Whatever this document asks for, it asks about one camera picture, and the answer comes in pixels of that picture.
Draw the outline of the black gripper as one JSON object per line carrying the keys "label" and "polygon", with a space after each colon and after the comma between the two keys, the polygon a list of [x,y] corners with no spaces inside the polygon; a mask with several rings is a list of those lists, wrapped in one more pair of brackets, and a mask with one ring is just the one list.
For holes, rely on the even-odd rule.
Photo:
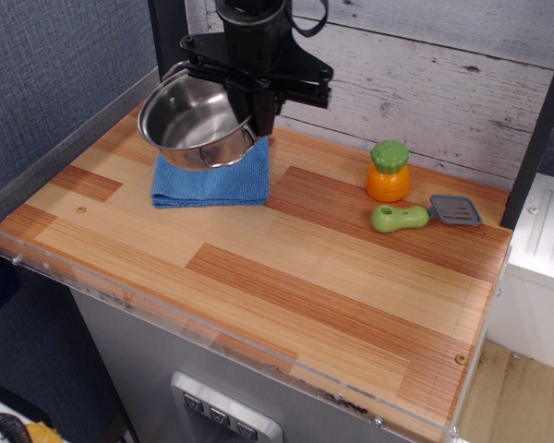
{"label": "black gripper", "polygon": [[272,133],[276,94],[282,102],[329,105],[333,69],[302,49],[291,34],[276,43],[260,37],[230,42],[224,34],[187,35],[180,47],[187,53],[189,74],[224,84],[237,122],[252,115],[259,137]]}

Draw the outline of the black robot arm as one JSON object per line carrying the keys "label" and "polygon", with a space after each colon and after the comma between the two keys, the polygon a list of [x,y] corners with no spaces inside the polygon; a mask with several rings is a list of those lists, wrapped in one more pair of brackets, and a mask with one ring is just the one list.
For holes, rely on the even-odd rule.
{"label": "black robot arm", "polygon": [[181,39],[188,74],[222,85],[236,116],[259,137],[272,133],[287,101],[327,108],[333,69],[294,37],[311,38],[324,28],[329,3],[321,4],[318,23],[302,29],[290,1],[217,1],[223,31]]}

